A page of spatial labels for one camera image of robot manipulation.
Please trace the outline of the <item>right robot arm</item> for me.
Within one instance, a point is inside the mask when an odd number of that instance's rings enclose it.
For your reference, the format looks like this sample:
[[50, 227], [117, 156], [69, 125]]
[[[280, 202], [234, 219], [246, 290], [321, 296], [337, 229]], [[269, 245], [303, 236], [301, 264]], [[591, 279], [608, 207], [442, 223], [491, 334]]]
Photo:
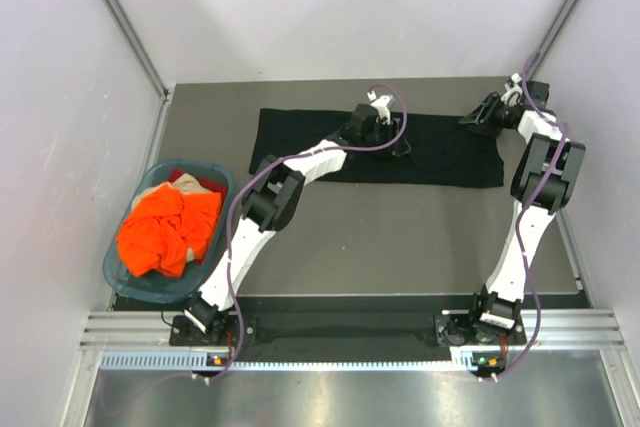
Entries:
[[492, 137], [512, 129], [526, 146], [510, 186], [513, 215], [500, 258], [469, 312], [434, 318], [441, 345], [492, 344], [522, 328], [530, 267], [547, 228], [569, 203], [586, 155], [586, 146], [572, 140], [568, 126], [546, 108], [548, 97], [548, 84], [515, 73], [505, 82], [504, 93], [489, 94], [459, 121]]

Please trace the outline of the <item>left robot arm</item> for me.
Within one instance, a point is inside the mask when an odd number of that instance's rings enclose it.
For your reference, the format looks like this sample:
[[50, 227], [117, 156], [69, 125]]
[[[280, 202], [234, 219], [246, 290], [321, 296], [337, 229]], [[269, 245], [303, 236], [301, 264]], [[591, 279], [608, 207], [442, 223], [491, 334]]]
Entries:
[[233, 199], [226, 221], [226, 248], [184, 310], [192, 331], [205, 343], [226, 334], [230, 310], [239, 311], [236, 292], [260, 251], [293, 219], [304, 188], [341, 171], [355, 153], [391, 155], [404, 140], [408, 110], [391, 114], [392, 95], [370, 95], [348, 120], [316, 145], [284, 157], [267, 156]]

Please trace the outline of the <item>black t-shirt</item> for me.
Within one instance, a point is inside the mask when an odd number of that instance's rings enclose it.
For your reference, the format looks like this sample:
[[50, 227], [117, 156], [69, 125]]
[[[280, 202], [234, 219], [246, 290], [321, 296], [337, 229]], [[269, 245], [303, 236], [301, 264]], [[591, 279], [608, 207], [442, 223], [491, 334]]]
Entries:
[[[267, 155], [283, 157], [315, 146], [349, 116], [346, 111], [261, 110], [248, 171], [254, 174]], [[504, 185], [496, 140], [467, 130], [456, 116], [410, 114], [404, 138], [409, 153], [394, 158], [379, 152], [353, 153], [343, 169], [322, 179], [473, 189]]]

